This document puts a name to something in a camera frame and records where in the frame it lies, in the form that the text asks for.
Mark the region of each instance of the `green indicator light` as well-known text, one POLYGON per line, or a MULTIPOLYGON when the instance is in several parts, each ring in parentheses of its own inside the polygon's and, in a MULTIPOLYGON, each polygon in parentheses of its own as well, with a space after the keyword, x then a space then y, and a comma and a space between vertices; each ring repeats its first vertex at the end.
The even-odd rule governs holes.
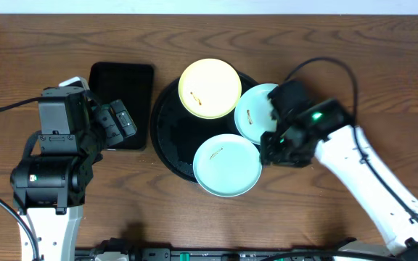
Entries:
POLYGON ((315 112, 312 114, 312 120, 318 120, 320 117, 322 117, 322 113, 320 112, 315 112))

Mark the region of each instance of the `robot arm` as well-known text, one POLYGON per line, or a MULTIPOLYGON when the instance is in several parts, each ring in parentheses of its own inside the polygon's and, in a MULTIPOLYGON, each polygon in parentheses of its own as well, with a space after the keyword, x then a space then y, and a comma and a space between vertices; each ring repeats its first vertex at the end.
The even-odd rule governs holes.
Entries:
MULTIPOLYGON (((367 141, 361 128, 357 128, 358 140, 368 155, 372 166, 383 180, 413 211, 418 213, 418 200, 394 176, 367 141)), ((320 140, 315 156, 332 171, 366 210, 385 240, 386 247, 394 255, 406 250, 406 241, 418 241, 418 223, 415 223, 403 207, 388 193, 370 169, 361 162, 361 155, 353 139, 350 125, 320 140)))
MULTIPOLYGON (((11 184, 14 205, 38 241, 41 260, 69 261, 74 260, 92 165, 102 159, 104 148, 137 129, 122 101, 101 104, 88 93, 84 79, 60 85, 41 94, 45 97, 38 102, 41 131, 28 139, 11 184), (32 156, 36 141, 41 154, 32 156)), ((22 227, 20 238, 22 261, 31 261, 33 250, 22 227)))
MULTIPOLYGON (((275 88, 269 98, 277 130, 261 137, 263 164, 304 167, 315 156, 366 210, 392 254, 405 252, 411 242, 418 244, 418 223, 362 159, 353 136, 354 119, 338 101, 331 99, 314 105, 302 84, 294 80, 275 88)), ((358 126, 356 138, 381 179, 418 214, 418 200, 378 157, 358 126)))

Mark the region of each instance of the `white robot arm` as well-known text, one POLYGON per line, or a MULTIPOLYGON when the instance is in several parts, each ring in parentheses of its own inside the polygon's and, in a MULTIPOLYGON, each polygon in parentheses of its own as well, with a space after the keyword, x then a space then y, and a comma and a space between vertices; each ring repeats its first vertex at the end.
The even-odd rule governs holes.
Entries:
MULTIPOLYGON (((74 260, 78 227, 83 217, 83 206, 68 207, 64 215, 56 215, 55 208, 32 207, 21 218, 38 241, 40 259, 46 261, 74 260)), ((22 261, 33 260, 33 250, 27 233, 19 225, 22 261)))
MULTIPOLYGON (((382 179, 397 195, 418 213, 418 200, 394 176, 378 157, 360 127, 356 129, 358 141, 369 161, 382 179)), ((418 241, 418 223, 415 223, 403 207, 388 193, 366 164, 353 139, 353 128, 347 125, 328 135, 328 141, 319 141, 315 156, 332 171, 359 204, 366 210, 385 240, 386 247, 394 255, 406 249, 406 240, 418 241)))

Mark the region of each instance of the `round black tray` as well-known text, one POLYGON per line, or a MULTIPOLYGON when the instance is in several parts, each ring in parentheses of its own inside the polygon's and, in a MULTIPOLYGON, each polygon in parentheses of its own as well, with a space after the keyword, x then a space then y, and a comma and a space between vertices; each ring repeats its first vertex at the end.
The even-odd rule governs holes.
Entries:
MULTIPOLYGON (((258 83, 238 72, 242 94, 258 83)), ((173 173, 195 182, 193 157, 197 149, 209 138, 219 134, 238 134, 234 124, 234 110, 215 120, 194 116, 185 109, 179 97, 179 80, 174 80, 157 98, 152 109, 151 141, 160 160, 173 173)))

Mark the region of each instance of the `yellow bowl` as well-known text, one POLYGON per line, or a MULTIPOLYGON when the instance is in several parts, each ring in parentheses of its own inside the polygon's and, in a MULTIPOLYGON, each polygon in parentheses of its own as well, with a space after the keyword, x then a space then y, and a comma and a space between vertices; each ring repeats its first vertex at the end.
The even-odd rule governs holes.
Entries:
POLYGON ((219 59, 201 59, 183 72, 179 97, 183 106, 203 119, 229 114, 241 97, 241 80, 237 71, 219 59))

